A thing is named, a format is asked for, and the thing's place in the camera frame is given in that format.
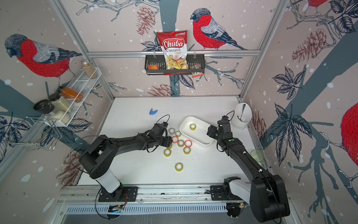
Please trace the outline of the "yellow tape roll front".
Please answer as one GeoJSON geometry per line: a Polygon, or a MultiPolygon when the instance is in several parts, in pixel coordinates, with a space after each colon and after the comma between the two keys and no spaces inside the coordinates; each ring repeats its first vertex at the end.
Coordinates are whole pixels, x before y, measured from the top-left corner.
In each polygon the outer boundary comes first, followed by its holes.
{"type": "Polygon", "coordinates": [[[181,172],[183,170],[183,164],[181,162],[178,162],[175,164],[175,170],[177,172],[181,172]]]}

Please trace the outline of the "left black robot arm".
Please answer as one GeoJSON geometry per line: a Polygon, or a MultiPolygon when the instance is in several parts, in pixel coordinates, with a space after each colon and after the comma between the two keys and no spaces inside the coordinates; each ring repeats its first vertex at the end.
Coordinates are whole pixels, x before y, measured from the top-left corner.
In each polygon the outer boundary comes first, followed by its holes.
{"type": "Polygon", "coordinates": [[[122,184],[110,170],[114,158],[131,151],[169,147],[172,138],[168,135],[167,127],[167,122],[155,123],[152,129],[126,138],[108,138],[101,135],[82,152],[79,162],[90,178],[96,180],[108,193],[122,194],[122,184]]]}

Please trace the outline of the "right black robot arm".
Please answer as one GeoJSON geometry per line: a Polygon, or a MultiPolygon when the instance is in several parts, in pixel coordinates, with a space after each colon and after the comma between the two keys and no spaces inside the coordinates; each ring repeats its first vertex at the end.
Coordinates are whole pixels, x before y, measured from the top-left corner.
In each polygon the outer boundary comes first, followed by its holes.
{"type": "Polygon", "coordinates": [[[241,198],[250,205],[254,217],[260,223],[290,215],[283,179],[265,170],[249,154],[243,143],[233,136],[228,116],[222,116],[217,126],[211,125],[207,135],[217,141],[217,150],[233,159],[250,181],[244,184],[238,177],[226,178],[223,183],[226,198],[241,198]]]}

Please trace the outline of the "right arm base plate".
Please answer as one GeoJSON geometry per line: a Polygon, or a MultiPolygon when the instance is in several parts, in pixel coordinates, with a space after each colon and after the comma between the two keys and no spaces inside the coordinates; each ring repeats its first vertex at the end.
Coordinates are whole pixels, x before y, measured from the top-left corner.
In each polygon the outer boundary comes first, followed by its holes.
{"type": "Polygon", "coordinates": [[[243,199],[233,195],[223,185],[211,185],[209,191],[212,201],[243,201],[243,199]]]}

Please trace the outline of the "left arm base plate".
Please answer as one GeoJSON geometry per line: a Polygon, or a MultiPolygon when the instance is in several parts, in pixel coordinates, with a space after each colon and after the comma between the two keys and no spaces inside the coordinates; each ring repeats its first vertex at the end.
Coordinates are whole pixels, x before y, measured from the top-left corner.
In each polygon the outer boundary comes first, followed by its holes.
{"type": "Polygon", "coordinates": [[[99,193],[99,202],[135,202],[139,188],[121,185],[113,193],[102,188],[99,193]]]}

